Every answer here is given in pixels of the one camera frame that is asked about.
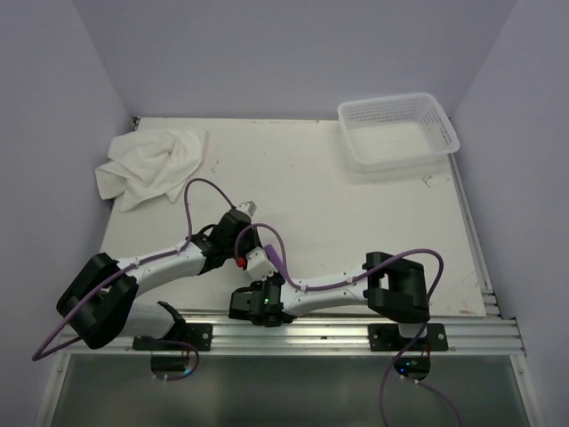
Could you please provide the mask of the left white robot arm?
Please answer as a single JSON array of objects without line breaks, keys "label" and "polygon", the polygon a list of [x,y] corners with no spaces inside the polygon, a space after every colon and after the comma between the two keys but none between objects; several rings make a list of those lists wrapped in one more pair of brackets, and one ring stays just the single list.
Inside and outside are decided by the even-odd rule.
[{"label": "left white robot arm", "polygon": [[239,233],[252,223],[255,207],[247,202],[227,211],[212,231],[200,231],[162,253],[117,260],[94,255],[56,304],[79,338],[92,350],[119,336],[156,340],[158,349],[189,341],[181,314],[167,302],[141,303],[138,297],[177,279],[216,270],[235,256]]}]

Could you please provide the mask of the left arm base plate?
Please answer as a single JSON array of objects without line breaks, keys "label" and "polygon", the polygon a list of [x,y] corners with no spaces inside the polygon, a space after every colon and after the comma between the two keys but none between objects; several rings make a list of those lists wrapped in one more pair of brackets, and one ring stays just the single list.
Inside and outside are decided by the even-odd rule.
[{"label": "left arm base plate", "polygon": [[174,351],[189,350],[189,345],[198,351],[209,351],[212,344],[211,323],[189,323],[167,302],[141,306],[132,325],[134,350]]}]

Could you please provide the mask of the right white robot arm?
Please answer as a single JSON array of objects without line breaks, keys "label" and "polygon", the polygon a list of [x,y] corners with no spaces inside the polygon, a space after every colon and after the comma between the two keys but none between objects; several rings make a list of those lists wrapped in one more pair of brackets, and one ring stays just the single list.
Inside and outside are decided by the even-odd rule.
[{"label": "right white robot arm", "polygon": [[230,298],[228,316],[256,326],[279,327],[318,310],[365,306],[398,323],[396,338],[416,349],[428,338],[429,292],[425,269],[403,254],[371,252],[362,266],[319,278],[294,279],[285,262],[269,248],[263,272]]}]

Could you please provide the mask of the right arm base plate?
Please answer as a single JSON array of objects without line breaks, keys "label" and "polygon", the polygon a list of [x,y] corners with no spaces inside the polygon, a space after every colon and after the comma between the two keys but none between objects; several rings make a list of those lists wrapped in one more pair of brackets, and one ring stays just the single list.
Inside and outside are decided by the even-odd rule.
[{"label": "right arm base plate", "polygon": [[[371,351],[401,351],[418,334],[420,325],[410,326],[405,332],[400,331],[399,324],[370,324],[367,327],[368,341]],[[421,336],[410,347],[410,351],[449,350],[446,331],[443,324],[428,323]]]}]

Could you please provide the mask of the aluminium mounting rail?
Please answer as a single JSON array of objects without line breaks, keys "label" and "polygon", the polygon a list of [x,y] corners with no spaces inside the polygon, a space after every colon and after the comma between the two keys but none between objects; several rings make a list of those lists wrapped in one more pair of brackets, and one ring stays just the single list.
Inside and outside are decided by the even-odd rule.
[{"label": "aluminium mounting rail", "polygon": [[[224,312],[184,311],[189,324],[206,324],[211,333],[207,356],[380,356],[371,350],[370,325],[385,318],[315,315],[280,327],[255,326],[227,318]],[[433,318],[444,330],[436,335],[448,350],[433,356],[521,356],[525,346],[515,320],[499,318]]]}]

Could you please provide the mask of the purple microfiber towel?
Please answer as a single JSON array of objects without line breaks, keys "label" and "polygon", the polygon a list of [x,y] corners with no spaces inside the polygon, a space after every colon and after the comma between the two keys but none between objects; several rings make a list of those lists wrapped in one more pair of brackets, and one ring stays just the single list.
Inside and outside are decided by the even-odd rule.
[{"label": "purple microfiber towel", "polygon": [[268,260],[273,264],[277,271],[282,272],[284,269],[284,264],[281,255],[277,252],[275,247],[272,245],[266,245],[263,247],[264,252]]}]

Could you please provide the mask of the white perforated plastic basket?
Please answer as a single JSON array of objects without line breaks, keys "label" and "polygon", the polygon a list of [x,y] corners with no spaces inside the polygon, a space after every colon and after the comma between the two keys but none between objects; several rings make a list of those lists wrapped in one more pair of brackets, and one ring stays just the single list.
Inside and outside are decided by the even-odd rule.
[{"label": "white perforated plastic basket", "polygon": [[461,146],[449,116],[429,93],[405,93],[337,108],[354,169],[376,173],[435,163]]}]

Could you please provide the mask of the white crumpled towel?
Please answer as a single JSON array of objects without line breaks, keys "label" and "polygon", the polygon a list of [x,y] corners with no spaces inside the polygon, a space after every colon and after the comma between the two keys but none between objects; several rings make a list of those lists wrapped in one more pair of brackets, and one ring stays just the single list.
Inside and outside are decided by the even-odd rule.
[{"label": "white crumpled towel", "polygon": [[100,198],[121,198],[119,211],[165,196],[175,203],[204,160],[208,132],[193,129],[134,131],[115,137],[108,162],[94,171]]}]

